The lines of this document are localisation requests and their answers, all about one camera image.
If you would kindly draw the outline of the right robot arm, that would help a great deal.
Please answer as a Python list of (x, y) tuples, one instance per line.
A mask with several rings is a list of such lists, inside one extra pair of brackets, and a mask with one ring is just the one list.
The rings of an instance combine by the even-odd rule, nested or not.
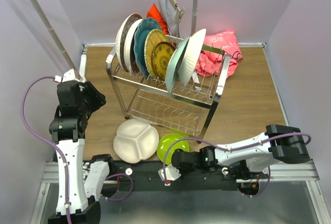
[(221, 168), (226, 175), (248, 179), (278, 162), (300, 164), (310, 161), (307, 145), (312, 137), (299, 128), (271, 124), (252, 138), (230, 144), (212, 144), (197, 152), (176, 148), (170, 165), (180, 174), (193, 170)]

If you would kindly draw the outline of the teal scalloped plate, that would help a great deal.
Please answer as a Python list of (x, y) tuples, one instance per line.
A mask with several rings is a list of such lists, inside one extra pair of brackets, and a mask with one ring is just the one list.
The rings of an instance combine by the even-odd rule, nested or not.
[(154, 29), (161, 30), (159, 23), (153, 18), (145, 18), (139, 23), (134, 34), (133, 52), (135, 55), (136, 64), (144, 78), (148, 78), (149, 76), (144, 58), (145, 41), (148, 34)]

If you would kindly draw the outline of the pale blue square plate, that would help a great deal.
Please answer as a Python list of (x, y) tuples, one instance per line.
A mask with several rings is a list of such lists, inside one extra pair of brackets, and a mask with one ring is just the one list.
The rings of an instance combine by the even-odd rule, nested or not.
[(182, 53), (187, 47), (189, 37), (184, 39), (179, 43), (178, 47), (175, 49), (173, 55), (171, 56), (165, 75), (165, 85), (168, 93), (170, 93), (178, 79), (178, 68), (177, 65), (180, 64), (180, 59), (182, 59)]

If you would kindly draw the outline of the white divided plate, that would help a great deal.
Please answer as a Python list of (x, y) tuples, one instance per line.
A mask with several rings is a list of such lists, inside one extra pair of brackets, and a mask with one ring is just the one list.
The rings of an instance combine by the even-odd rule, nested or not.
[(159, 134), (152, 125), (135, 119), (122, 123), (113, 140), (116, 155), (127, 163), (138, 163), (152, 157), (158, 147)]

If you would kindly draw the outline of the woven bamboo plate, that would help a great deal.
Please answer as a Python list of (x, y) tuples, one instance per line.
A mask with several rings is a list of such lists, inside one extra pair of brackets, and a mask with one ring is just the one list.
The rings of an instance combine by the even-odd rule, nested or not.
[(148, 33), (144, 44), (144, 59), (146, 68), (150, 76), (154, 79), (156, 79), (158, 76), (153, 66), (153, 51), (156, 45), (163, 41), (168, 41), (164, 32), (160, 29), (153, 29)]

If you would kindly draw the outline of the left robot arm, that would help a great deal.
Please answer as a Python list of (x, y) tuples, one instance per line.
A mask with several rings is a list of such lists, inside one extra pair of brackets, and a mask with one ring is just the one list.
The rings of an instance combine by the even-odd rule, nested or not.
[(57, 85), (59, 105), (49, 126), (58, 158), (58, 201), (48, 223), (100, 223), (99, 197), (103, 182), (114, 176), (109, 154), (95, 155), (89, 174), (83, 176), (85, 130), (92, 113), (106, 103), (106, 97), (89, 81), (70, 80)]

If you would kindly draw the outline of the floral brown rim plate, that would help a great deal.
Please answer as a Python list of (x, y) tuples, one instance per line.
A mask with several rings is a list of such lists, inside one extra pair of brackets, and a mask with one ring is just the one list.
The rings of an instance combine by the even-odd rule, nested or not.
[(124, 62), (124, 43), (125, 43), (125, 38), (128, 33), (128, 30), (132, 26), (132, 24), (139, 20), (142, 19), (142, 16), (138, 13), (133, 13), (129, 15), (121, 24), (117, 35), (116, 35), (116, 42), (115, 42), (115, 51), (117, 55), (117, 60), (119, 62), (119, 65), (123, 70), (128, 72), (127, 66), (125, 65)]
[(204, 39), (206, 36), (206, 29), (203, 28), (194, 33), (188, 40), (184, 57), (178, 71), (179, 80), (183, 86), (186, 86), (195, 70), (198, 58), (200, 56)]

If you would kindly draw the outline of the yellow black patterned plate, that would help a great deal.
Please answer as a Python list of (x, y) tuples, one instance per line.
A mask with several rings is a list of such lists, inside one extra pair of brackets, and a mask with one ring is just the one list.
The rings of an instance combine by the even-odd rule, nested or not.
[(165, 80), (166, 78), (168, 63), (174, 51), (175, 47), (167, 41), (158, 43), (153, 50), (152, 66), (156, 72), (156, 75), (161, 80)]

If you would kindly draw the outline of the lime green plate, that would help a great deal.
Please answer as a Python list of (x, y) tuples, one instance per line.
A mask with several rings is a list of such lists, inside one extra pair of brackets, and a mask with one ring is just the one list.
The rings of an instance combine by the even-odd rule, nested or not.
[[(159, 144), (157, 147), (157, 156), (160, 159), (161, 162), (164, 162), (164, 157), (166, 154), (166, 151), (168, 150), (168, 148), (177, 140), (179, 139), (183, 139), (184, 137), (176, 134), (176, 133), (171, 133), (171, 134), (167, 134), (165, 136), (163, 136), (160, 140), (159, 140)], [(165, 164), (169, 165), (171, 163), (171, 157), (173, 155), (173, 153), (176, 150), (182, 150), (184, 152), (190, 152), (190, 147), (189, 147), (189, 143), (186, 140), (180, 141), (178, 143), (176, 143), (168, 152), (167, 157), (166, 157), (166, 161)]]

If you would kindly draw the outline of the grey swirl ceramic plate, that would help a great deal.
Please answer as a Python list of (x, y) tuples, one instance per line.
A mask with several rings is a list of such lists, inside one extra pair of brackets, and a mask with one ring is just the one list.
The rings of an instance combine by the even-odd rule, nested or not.
[(134, 55), (133, 46), (134, 46), (134, 34), (141, 21), (142, 18), (140, 19), (137, 19), (136, 17), (131, 18), (125, 36), (123, 58), (127, 71), (130, 73), (131, 76), (135, 75), (139, 71), (136, 65), (136, 57)]

